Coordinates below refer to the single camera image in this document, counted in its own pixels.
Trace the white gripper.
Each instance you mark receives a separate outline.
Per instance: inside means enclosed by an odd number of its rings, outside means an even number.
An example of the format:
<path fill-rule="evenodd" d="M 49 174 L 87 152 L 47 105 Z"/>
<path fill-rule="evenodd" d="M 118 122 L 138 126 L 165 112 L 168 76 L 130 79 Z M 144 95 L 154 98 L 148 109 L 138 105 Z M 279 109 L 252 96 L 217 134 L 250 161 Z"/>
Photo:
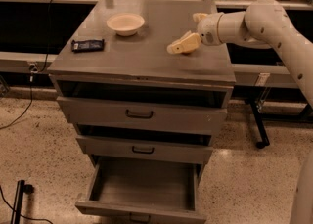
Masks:
<path fill-rule="evenodd" d="M 217 46 L 221 44 L 218 34 L 218 25 L 222 13 L 206 14 L 194 13 L 193 20 L 197 23 L 197 33 L 186 32 L 181 38 L 169 44 L 166 48 L 169 54 L 192 53 L 201 46 Z"/>

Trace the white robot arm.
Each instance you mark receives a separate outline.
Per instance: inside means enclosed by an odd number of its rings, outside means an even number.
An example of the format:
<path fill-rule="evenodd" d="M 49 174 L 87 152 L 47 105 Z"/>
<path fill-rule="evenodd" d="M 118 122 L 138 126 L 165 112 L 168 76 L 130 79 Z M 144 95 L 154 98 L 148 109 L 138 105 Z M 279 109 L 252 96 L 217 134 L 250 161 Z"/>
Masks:
<path fill-rule="evenodd" d="M 200 45 L 234 43 L 273 49 L 305 99 L 313 103 L 313 44 L 292 25 L 275 0 L 256 0 L 245 11 L 194 13 L 195 33 L 187 32 L 167 47 L 171 54 L 189 53 Z M 220 177 L 215 215 L 206 224 L 312 224 L 313 152 L 300 163 L 290 154 L 276 158 L 270 171 L 257 174 L 247 157 Z"/>

